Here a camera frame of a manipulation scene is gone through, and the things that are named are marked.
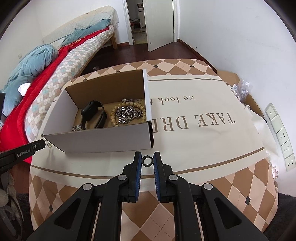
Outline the beige checkered tablecloth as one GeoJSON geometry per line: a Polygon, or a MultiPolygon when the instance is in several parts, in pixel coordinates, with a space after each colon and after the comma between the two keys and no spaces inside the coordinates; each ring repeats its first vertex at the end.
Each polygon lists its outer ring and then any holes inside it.
{"type": "MultiPolygon", "coordinates": [[[[210,130],[195,100],[200,96],[192,74],[180,69],[167,75],[145,63],[120,65],[81,76],[67,86],[87,79],[145,69],[152,97],[154,151],[174,172],[191,183],[211,181],[252,221],[266,230],[278,209],[278,194],[271,164],[248,109],[237,114],[222,111],[210,130]]],[[[32,159],[29,200],[33,228],[38,228],[82,184],[95,185],[119,174],[133,158],[133,152],[64,154],[55,147],[45,148],[32,159]]]]}

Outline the blue quilt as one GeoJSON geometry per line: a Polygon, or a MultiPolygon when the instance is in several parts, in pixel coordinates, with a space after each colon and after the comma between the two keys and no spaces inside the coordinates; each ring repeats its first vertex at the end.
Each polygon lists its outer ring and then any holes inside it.
{"type": "MultiPolygon", "coordinates": [[[[61,46],[66,46],[94,32],[104,30],[110,25],[111,19],[102,19],[98,23],[85,29],[75,29],[73,33],[64,37],[61,46]]],[[[21,102],[24,93],[19,91],[23,84],[32,83],[57,57],[59,51],[51,44],[37,46],[29,52],[12,71],[8,82],[1,89],[5,94],[1,116],[7,118],[13,109],[21,102]]]]}

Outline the white headboard pillow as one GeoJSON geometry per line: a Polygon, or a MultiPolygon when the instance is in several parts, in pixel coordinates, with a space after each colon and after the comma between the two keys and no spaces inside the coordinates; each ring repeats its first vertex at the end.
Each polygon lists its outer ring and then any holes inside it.
{"type": "Polygon", "coordinates": [[[111,6],[104,6],[80,15],[43,37],[45,44],[59,42],[66,46],[99,30],[112,25],[118,26],[119,18],[116,10],[111,6]]]}

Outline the white cloth pile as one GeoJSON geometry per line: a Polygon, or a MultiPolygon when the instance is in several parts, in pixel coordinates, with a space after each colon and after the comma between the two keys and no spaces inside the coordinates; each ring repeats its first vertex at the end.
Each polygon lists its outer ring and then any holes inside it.
{"type": "Polygon", "coordinates": [[[241,99],[239,96],[239,90],[236,84],[233,86],[227,84],[231,91],[235,94],[239,101],[241,101],[245,108],[248,109],[248,113],[251,114],[251,120],[255,125],[259,136],[262,139],[263,146],[267,152],[267,159],[271,164],[271,171],[273,174],[273,178],[278,178],[278,164],[280,161],[280,157],[278,154],[278,150],[276,147],[275,139],[271,133],[270,128],[267,125],[266,120],[264,119],[263,112],[260,110],[257,103],[254,101],[252,96],[248,94],[245,99],[241,99]]]}

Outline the black smart watch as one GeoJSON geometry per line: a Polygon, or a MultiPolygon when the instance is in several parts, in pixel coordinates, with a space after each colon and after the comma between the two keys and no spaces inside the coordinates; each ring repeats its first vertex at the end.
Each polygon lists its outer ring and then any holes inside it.
{"type": "Polygon", "coordinates": [[[92,120],[95,115],[98,113],[99,108],[102,108],[101,115],[95,125],[95,128],[103,128],[107,119],[107,113],[104,110],[104,106],[100,101],[92,100],[90,101],[85,108],[81,110],[81,126],[82,129],[85,130],[86,123],[90,120],[92,120]]]}

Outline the white cardboard box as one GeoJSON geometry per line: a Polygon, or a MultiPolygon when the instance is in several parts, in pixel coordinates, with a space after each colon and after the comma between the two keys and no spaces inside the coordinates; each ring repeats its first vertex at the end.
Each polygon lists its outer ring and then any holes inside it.
{"type": "Polygon", "coordinates": [[[151,149],[147,72],[119,72],[67,86],[50,107],[41,136],[65,153],[151,149]]]}

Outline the dark fuzzy rug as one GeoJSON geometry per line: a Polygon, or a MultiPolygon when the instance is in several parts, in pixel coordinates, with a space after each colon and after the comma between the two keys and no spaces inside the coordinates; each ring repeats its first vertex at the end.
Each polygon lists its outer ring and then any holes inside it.
{"type": "Polygon", "coordinates": [[[263,233],[268,240],[296,240],[295,197],[282,193],[278,197],[275,217],[263,233]]]}

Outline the dark phone on bed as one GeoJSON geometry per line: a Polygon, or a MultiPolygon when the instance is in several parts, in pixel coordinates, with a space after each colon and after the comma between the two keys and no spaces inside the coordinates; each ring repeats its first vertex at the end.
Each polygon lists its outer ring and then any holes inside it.
{"type": "Polygon", "coordinates": [[[5,93],[2,93],[2,92],[0,93],[0,116],[2,115],[5,96],[6,96],[5,93]]]}

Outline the white paper on bed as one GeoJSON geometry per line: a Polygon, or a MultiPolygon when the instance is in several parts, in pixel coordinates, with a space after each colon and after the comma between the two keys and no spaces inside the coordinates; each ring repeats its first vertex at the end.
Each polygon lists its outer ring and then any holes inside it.
{"type": "Polygon", "coordinates": [[[27,82],[27,83],[24,83],[18,87],[18,92],[20,93],[20,95],[22,97],[25,96],[25,94],[27,93],[27,90],[29,89],[30,86],[31,86],[31,83],[27,82]]]}

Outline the checkered bed sheet mattress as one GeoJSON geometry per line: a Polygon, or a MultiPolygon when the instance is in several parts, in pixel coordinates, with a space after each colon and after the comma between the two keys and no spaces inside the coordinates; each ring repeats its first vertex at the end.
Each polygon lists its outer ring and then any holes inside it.
{"type": "Polygon", "coordinates": [[[46,78],[45,84],[37,91],[37,96],[25,105],[23,131],[27,142],[32,142],[37,137],[47,111],[63,86],[86,66],[113,34],[114,26],[109,25],[62,48],[68,50],[66,56],[46,78]]]}

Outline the plush toy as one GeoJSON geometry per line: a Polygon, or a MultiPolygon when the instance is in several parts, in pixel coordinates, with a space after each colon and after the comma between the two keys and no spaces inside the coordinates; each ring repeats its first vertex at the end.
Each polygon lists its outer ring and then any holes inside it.
{"type": "Polygon", "coordinates": [[[15,180],[10,172],[1,174],[1,185],[1,207],[4,207],[8,204],[9,198],[17,201],[16,190],[14,188],[15,180]]]}

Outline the white door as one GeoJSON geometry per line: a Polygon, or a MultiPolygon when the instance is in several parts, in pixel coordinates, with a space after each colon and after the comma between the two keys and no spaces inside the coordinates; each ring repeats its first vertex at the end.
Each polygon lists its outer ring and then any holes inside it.
{"type": "Polygon", "coordinates": [[[174,41],[174,7],[172,0],[143,1],[148,51],[174,41]]]}

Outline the brown cardboard box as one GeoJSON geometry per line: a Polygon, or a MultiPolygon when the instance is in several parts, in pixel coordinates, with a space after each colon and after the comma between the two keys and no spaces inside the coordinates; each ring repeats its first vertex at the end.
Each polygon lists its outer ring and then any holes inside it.
{"type": "Polygon", "coordinates": [[[218,70],[217,73],[224,82],[234,87],[236,95],[243,104],[250,106],[252,111],[264,118],[263,112],[250,95],[252,86],[248,81],[240,79],[238,75],[233,72],[218,70]]]}

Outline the red blanket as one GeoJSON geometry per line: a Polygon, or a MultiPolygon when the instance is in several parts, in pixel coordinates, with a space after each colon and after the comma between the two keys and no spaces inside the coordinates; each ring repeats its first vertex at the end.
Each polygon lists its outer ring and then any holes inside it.
{"type": "Polygon", "coordinates": [[[29,142],[25,140],[23,121],[25,118],[25,105],[37,96],[37,91],[45,84],[45,80],[55,67],[64,59],[68,50],[59,50],[58,57],[40,73],[31,83],[21,102],[13,109],[11,114],[1,122],[1,151],[20,147],[29,142]]]}

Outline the white power strip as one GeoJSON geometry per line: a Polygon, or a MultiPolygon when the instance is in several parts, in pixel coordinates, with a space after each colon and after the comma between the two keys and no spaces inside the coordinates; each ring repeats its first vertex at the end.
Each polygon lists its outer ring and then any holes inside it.
{"type": "Polygon", "coordinates": [[[276,135],[276,139],[280,145],[280,149],[285,160],[286,171],[290,171],[295,168],[295,155],[293,153],[292,144],[287,134],[287,130],[285,129],[281,117],[272,103],[265,108],[265,113],[268,116],[276,135]]]}

